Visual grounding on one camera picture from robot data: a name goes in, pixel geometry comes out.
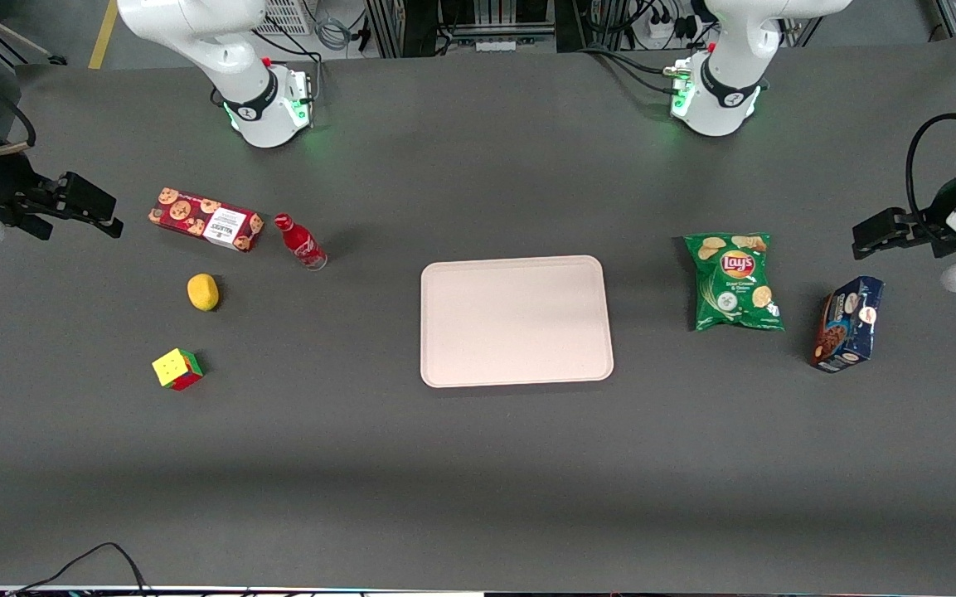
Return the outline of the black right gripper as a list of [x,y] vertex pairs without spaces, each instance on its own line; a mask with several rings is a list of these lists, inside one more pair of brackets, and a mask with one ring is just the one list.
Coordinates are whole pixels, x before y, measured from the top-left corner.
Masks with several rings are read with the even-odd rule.
[[7,228],[19,228],[39,240],[50,238],[46,217],[93,226],[118,239],[123,222],[114,216],[116,197],[75,172],[50,178],[37,173],[23,153],[0,156],[0,242]]

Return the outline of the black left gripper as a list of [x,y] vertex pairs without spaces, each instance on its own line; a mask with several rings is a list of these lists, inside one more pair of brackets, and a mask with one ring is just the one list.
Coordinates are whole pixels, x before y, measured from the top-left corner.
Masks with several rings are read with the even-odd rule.
[[902,208],[886,208],[852,228],[854,260],[894,248],[931,245],[935,258],[956,254],[956,231],[948,218],[956,209],[956,178],[946,182],[935,193],[932,203],[919,208],[916,184],[906,178],[907,214]]

